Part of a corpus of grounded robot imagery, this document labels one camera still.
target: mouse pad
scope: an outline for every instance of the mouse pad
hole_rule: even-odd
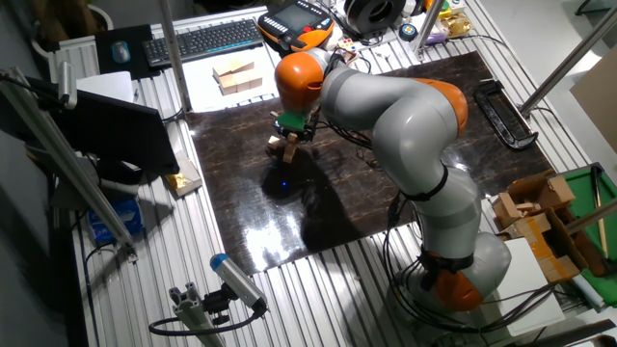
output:
[[[118,71],[128,71],[131,80],[149,78],[161,74],[159,68],[150,69],[146,60],[146,52],[142,42],[152,40],[152,32],[149,25],[140,25],[130,28],[110,30],[96,34],[96,57],[98,58],[98,70],[100,74]],[[112,44],[123,40],[128,46],[131,60],[124,64],[118,64],[112,56]]]

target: wooden block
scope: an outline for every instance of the wooden block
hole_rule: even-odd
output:
[[[214,67],[212,68],[212,71],[213,71],[212,75],[214,76],[214,79],[216,79],[216,81],[219,84],[221,84],[221,77],[231,74],[231,70],[229,69],[228,66]]]
[[[261,77],[261,71],[259,69],[252,69],[249,71],[249,79],[251,80],[251,89],[261,87],[263,79]]]
[[[499,199],[493,202],[493,209],[501,227],[510,227],[523,216],[508,193],[499,193]]]
[[[268,148],[277,149],[279,147],[280,142],[281,142],[281,139],[279,139],[278,137],[270,136],[270,140],[268,140]]]
[[[223,95],[229,95],[231,93],[238,92],[237,85],[233,75],[227,75],[221,77],[221,92]]]
[[[212,75],[217,82],[221,83],[221,77],[227,76],[233,73],[248,71],[255,68],[255,62],[233,59],[226,65],[212,68]]]
[[[238,86],[238,92],[244,92],[251,88],[251,80],[249,79],[249,72],[242,71],[233,74],[235,84]]]
[[[255,62],[244,59],[233,59],[229,62],[228,68],[231,73],[248,71],[255,68]]]
[[[519,203],[517,204],[517,209],[519,211],[531,211],[534,209],[534,206],[532,202]]]
[[[285,147],[285,153],[282,156],[282,161],[285,163],[291,163],[293,155],[296,153],[298,147],[298,135],[291,133],[287,135],[287,146]]]

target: tape roll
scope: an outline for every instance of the tape roll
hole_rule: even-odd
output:
[[[405,0],[346,0],[349,25],[361,35],[385,31],[403,12]]]

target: aluminum profile table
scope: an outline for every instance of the aluminum profile table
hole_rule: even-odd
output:
[[[175,22],[174,28],[183,33],[229,21],[257,19],[264,12],[262,7],[191,18]],[[488,35],[506,42],[479,1],[468,0],[466,15],[474,25],[471,34]],[[160,25],[151,28],[155,38],[162,37]],[[279,62],[279,56],[269,47],[258,49],[268,51],[273,66]],[[490,40],[457,40],[428,48],[423,63],[471,51],[480,52],[515,103],[523,103],[535,90],[535,82],[509,49]],[[392,32],[379,46],[361,50],[372,64],[372,73],[420,64],[411,52],[409,44],[400,41]],[[52,78],[61,61],[75,66],[77,78],[98,75],[94,37],[61,42],[60,50],[49,56]],[[366,71],[366,65],[360,61],[356,68]],[[133,81],[133,87],[139,94],[137,102],[158,109],[162,118],[180,109],[170,68],[160,76]],[[276,96],[277,92],[272,91],[242,104]],[[552,109],[546,101],[540,106]],[[540,133],[538,146],[558,172],[590,163],[558,116],[534,111],[530,126]],[[186,122],[173,121],[168,129],[172,134],[179,134],[180,145],[201,171]],[[94,246],[87,231],[73,232],[90,345],[96,346],[98,338],[101,346],[199,346],[194,337],[150,334],[148,324],[174,316],[168,289],[182,287],[188,281],[193,281],[201,293],[220,288],[221,281],[210,270],[209,260],[213,254],[224,252],[224,248],[207,187],[176,200],[159,177],[140,187],[138,200],[150,203],[141,203],[147,232],[135,237],[139,261],[134,264],[125,261],[122,253],[115,250],[118,256],[111,252],[95,254],[84,268],[84,254]],[[162,206],[172,209],[169,215]],[[482,208],[481,229],[498,232],[489,197],[483,200]],[[415,227],[399,227],[391,236],[394,254],[400,262],[396,266],[409,264],[419,254],[418,240],[413,233]],[[385,304],[388,282],[381,262],[384,236],[383,232],[378,233],[253,275],[253,281],[267,296],[270,313],[265,320],[259,319],[248,327],[222,334],[227,346],[416,345],[411,332],[394,324],[397,318]],[[92,307],[88,300],[86,271],[92,283]],[[382,311],[386,313],[385,318],[377,319],[378,312]],[[239,302],[230,306],[232,323],[244,321],[250,314]],[[169,329],[178,330],[180,326],[173,324]]]

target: glossy table surface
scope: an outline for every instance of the glossy table surface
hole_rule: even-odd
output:
[[[550,168],[537,146],[514,151],[499,141],[473,99],[492,77],[477,52],[385,75],[442,80],[463,91],[467,127],[443,162],[468,172],[482,197]],[[504,105],[505,97],[492,102]],[[281,152],[269,155],[267,141],[276,135],[270,111],[280,110],[275,98],[187,117],[225,251],[249,274],[382,231],[398,191],[331,129],[317,130],[291,164],[283,163]],[[403,208],[400,223],[410,221],[411,208]]]

